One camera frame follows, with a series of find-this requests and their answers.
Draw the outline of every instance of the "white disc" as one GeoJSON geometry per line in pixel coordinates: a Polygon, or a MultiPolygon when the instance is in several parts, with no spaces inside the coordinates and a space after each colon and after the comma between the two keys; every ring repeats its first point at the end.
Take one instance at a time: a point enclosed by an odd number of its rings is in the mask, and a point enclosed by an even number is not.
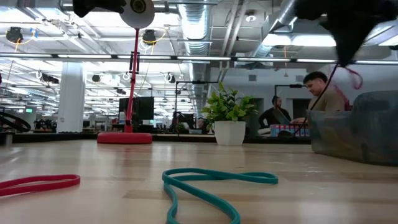
{"type": "Polygon", "coordinates": [[[126,0],[124,12],[120,15],[129,26],[141,29],[149,26],[155,17],[155,7],[152,0],[126,0]]]}

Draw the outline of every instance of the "translucent storage container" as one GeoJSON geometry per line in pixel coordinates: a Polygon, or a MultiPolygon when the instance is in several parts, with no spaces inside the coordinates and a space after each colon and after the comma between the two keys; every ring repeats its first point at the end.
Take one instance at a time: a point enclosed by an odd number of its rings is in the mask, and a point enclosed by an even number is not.
{"type": "Polygon", "coordinates": [[[308,122],[316,153],[398,166],[398,91],[363,93],[352,111],[309,111],[308,122]]]}

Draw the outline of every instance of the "red pole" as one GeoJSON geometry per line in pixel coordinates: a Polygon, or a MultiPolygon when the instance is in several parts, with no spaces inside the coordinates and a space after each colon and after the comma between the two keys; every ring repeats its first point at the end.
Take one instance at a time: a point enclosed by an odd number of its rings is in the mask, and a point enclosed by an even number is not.
{"type": "Polygon", "coordinates": [[[135,50],[134,50],[134,58],[132,61],[130,99],[129,99],[129,106],[127,107],[126,125],[124,126],[125,133],[132,133],[132,123],[131,123],[131,115],[133,114],[132,98],[134,97],[134,85],[136,84],[138,39],[139,39],[139,29],[136,29],[136,43],[134,45],[135,50]]]}

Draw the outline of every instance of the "table surface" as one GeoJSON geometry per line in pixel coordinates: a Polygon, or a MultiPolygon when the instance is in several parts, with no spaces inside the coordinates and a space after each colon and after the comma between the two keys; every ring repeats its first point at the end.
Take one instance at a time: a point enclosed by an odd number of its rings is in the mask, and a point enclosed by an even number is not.
{"type": "MultiPolygon", "coordinates": [[[[162,191],[161,174],[178,167],[277,174],[278,185],[189,182],[229,201],[243,224],[398,223],[396,167],[318,155],[308,145],[102,145],[95,140],[0,147],[0,181],[81,175],[78,187],[0,197],[1,223],[165,223],[170,200],[162,191]]],[[[180,223],[229,223],[214,207],[176,192],[180,223]]]]}

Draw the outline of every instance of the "doorway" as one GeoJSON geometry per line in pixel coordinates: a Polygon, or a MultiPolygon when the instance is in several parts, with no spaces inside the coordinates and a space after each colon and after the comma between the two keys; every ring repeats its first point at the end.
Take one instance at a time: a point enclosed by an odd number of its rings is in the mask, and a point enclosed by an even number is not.
{"type": "Polygon", "coordinates": [[[293,119],[307,116],[307,109],[311,99],[293,99],[293,119]]]}
{"type": "Polygon", "coordinates": [[[264,112],[264,99],[255,98],[253,99],[254,106],[258,110],[259,114],[252,114],[245,119],[246,122],[246,135],[251,138],[258,136],[257,131],[260,128],[259,118],[262,112],[264,112]]]}

